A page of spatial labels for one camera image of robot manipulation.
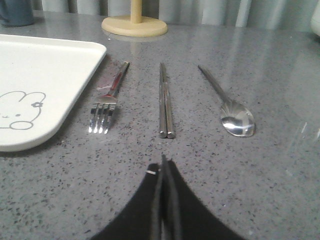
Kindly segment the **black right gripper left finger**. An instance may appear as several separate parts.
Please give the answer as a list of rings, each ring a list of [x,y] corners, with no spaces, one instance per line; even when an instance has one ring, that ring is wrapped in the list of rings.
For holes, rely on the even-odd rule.
[[[137,191],[122,211],[93,240],[160,240],[162,235],[163,176],[152,163]]]

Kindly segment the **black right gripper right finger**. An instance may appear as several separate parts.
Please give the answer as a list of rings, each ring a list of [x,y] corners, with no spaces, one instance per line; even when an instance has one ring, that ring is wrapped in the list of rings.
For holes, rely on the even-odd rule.
[[[162,206],[166,240],[242,240],[191,191],[176,164],[161,156]]]

